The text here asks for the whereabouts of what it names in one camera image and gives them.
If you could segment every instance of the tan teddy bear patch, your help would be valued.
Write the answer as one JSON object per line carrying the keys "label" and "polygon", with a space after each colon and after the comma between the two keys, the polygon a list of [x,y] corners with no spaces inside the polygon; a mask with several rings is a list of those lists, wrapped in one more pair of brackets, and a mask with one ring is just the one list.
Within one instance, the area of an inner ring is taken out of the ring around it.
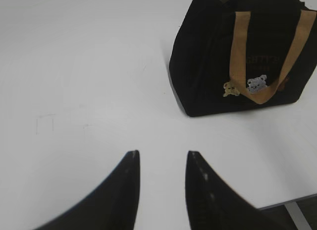
{"label": "tan teddy bear patch", "polygon": [[226,82],[223,85],[223,88],[224,88],[224,94],[223,94],[224,97],[227,97],[228,95],[235,95],[235,96],[240,95],[239,90],[236,87],[234,87],[230,81]]}

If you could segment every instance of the black fabric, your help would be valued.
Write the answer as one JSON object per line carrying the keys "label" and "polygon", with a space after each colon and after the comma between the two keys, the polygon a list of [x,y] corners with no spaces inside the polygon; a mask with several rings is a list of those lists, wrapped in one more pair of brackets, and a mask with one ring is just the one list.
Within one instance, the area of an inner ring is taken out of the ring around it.
{"label": "black fabric", "polygon": [[258,105],[243,95],[224,97],[236,11],[251,11],[247,80],[280,74],[302,10],[299,0],[193,0],[176,36],[169,63],[172,85],[189,116],[235,112],[296,102],[317,65],[317,22],[288,74],[283,91]]}
{"label": "black fabric", "polygon": [[187,156],[186,204],[192,230],[286,230],[242,199],[199,152]]}
{"label": "black fabric", "polygon": [[133,230],[139,193],[139,152],[128,152],[91,194],[37,230]]}

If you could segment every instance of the pencil mark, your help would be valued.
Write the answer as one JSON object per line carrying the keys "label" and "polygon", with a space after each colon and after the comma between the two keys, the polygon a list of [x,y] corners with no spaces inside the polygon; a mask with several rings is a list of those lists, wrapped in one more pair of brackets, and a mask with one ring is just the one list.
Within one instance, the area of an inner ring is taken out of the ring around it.
{"label": "pencil mark", "polygon": [[87,128],[87,127],[90,127],[90,126],[92,126],[92,124],[85,124],[84,127],[83,127],[83,129],[85,129],[85,128]]}
{"label": "pencil mark", "polygon": [[55,116],[56,114],[48,114],[48,115],[39,115],[37,116],[38,118],[44,118],[44,117],[50,117],[50,116]]}

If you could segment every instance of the tan bag handle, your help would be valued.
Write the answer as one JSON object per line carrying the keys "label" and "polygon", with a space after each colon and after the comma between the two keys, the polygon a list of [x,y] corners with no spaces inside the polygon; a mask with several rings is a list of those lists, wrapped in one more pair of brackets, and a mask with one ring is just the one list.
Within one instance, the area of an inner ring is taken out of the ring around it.
{"label": "tan bag handle", "polygon": [[248,97],[257,104],[263,104],[276,93],[278,86],[286,78],[302,52],[311,33],[316,14],[316,11],[301,10],[301,16],[295,31],[294,40],[284,61],[279,78],[277,78],[270,86],[259,90],[255,94],[251,94],[246,88],[246,46],[251,12],[236,12],[229,73],[231,83],[242,95]]}

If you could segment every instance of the white surface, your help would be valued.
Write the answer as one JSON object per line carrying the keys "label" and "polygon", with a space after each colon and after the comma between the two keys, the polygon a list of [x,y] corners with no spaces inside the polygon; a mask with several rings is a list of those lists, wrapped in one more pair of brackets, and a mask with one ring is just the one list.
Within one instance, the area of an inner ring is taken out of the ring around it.
{"label": "white surface", "polygon": [[166,62],[190,2],[0,0],[1,230],[63,213],[135,149],[136,230],[190,229],[188,150],[256,207],[317,193],[316,74],[293,105],[179,109]]}

